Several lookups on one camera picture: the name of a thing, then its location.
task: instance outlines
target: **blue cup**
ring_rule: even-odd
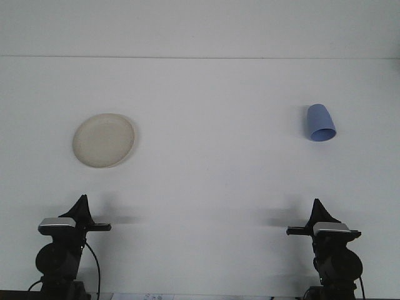
[[[336,128],[331,115],[322,104],[314,104],[307,112],[308,133],[311,140],[327,141],[336,135]]]

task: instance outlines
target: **cup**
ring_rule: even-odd
[[[307,111],[309,138],[312,141],[323,142],[336,135],[336,128],[331,115],[322,104],[314,104]]]

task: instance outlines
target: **upside-down cup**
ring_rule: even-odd
[[[309,138],[312,141],[323,142],[336,135],[336,128],[331,115],[322,104],[314,104],[307,112]]]

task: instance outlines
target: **white plate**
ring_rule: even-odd
[[[98,114],[84,121],[75,132],[72,148],[75,156],[94,168],[120,163],[134,141],[132,124],[119,114]]]

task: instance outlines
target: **plate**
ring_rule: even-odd
[[[84,121],[72,141],[75,156],[85,165],[108,168],[120,163],[133,147],[132,124],[120,114],[98,114]]]

